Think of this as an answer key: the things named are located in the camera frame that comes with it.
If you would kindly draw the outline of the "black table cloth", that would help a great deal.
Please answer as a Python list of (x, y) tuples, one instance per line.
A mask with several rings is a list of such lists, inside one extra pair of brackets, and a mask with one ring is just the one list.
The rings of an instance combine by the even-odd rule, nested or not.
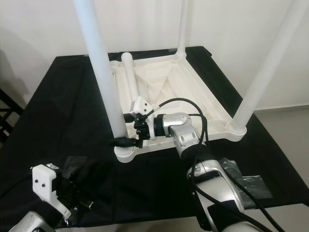
[[(84, 184), (102, 201), (102, 213), (86, 212), (75, 225), (168, 223), (168, 232), (199, 231), (186, 169), (174, 149), (117, 161), (90, 60), (58, 56), (0, 149), (0, 223), (8, 232), (39, 203), (30, 168), (86, 159)], [(286, 232), (309, 232), (309, 187), (257, 116), (238, 142), (210, 140), (217, 159), (234, 160), (243, 174), (260, 175), (272, 193), (260, 203)]]

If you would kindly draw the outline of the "white plastic children table top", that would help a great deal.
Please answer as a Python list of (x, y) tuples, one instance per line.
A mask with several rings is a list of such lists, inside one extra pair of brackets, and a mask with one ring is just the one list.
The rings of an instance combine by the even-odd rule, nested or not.
[[(152, 106), (159, 106), (152, 114), (155, 140), (144, 141), (143, 148), (114, 146), (119, 161), (128, 163), (141, 153), (176, 148), (181, 151), (201, 140), (203, 124), (198, 113), (207, 120), (207, 134), (212, 141), (226, 139), (240, 141), (243, 136), (229, 132), (226, 124), (232, 120), (187, 58), (175, 55), (134, 59), (133, 66), (139, 93)], [(124, 114), (132, 104), (121, 60), (111, 62), (111, 71), (119, 91)], [(128, 138), (137, 139), (133, 122), (126, 123)]]

